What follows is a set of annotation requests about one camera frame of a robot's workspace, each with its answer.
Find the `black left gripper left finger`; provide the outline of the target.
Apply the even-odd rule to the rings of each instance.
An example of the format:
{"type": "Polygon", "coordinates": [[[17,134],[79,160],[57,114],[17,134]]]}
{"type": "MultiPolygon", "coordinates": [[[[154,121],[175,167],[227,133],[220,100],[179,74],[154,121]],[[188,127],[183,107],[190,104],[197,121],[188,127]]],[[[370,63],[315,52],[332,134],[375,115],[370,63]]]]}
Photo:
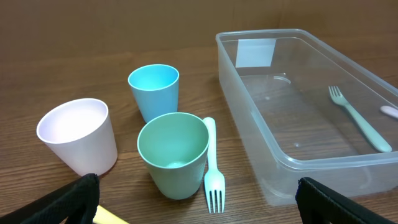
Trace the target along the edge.
{"type": "Polygon", "coordinates": [[[1,223],[92,224],[99,199],[99,177],[90,173],[8,213],[1,223]]]}

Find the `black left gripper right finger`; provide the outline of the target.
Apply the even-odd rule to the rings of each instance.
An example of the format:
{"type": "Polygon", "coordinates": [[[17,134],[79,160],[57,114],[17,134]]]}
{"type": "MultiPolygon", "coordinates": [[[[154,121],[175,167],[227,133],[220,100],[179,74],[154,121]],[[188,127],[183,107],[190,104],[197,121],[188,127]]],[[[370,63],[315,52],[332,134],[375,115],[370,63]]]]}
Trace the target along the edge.
{"type": "Polygon", "coordinates": [[[310,177],[298,181],[295,200],[303,224],[394,224],[310,177]]]}

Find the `pink plastic cup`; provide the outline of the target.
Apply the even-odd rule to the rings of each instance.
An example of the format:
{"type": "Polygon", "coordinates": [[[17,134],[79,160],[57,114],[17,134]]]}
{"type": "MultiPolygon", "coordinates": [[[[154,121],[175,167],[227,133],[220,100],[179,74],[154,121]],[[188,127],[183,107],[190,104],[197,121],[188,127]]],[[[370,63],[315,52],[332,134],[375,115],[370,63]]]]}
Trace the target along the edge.
{"type": "Polygon", "coordinates": [[[55,107],[39,121],[36,134],[80,176],[105,174],[118,158],[109,108],[96,98],[55,107]]]}

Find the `light blue plastic fork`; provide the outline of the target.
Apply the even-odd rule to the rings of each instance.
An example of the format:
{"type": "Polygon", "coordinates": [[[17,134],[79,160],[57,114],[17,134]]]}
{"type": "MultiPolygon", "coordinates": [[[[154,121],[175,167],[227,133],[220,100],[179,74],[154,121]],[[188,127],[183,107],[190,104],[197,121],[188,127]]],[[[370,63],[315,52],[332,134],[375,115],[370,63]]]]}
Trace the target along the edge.
{"type": "Polygon", "coordinates": [[[218,170],[217,158],[216,158],[216,123],[211,117],[203,119],[206,124],[209,133],[209,145],[208,145],[208,155],[207,163],[208,170],[204,178],[204,187],[206,202],[208,205],[209,213],[211,213],[211,208],[213,208],[213,213],[223,213],[225,207],[225,193],[226,184],[224,175],[218,170]]]}

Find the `green plastic cup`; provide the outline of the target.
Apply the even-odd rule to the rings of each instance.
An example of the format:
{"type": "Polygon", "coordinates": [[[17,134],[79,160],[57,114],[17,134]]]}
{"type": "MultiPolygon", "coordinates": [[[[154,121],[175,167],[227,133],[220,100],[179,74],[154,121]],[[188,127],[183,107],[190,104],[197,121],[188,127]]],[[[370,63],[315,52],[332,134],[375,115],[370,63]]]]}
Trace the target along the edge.
{"type": "Polygon", "coordinates": [[[208,146],[204,121],[182,112],[149,121],[137,138],[137,150],[152,180],[173,200],[189,198],[200,188],[208,146]]]}

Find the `blue plastic cup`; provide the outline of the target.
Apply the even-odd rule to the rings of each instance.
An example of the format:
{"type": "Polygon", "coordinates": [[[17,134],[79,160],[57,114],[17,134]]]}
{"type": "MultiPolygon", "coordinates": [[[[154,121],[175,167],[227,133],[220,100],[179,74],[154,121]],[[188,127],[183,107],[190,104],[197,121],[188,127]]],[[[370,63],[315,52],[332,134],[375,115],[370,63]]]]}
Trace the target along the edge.
{"type": "Polygon", "coordinates": [[[179,71],[165,64],[135,69],[127,82],[145,122],[178,110],[179,71]]]}

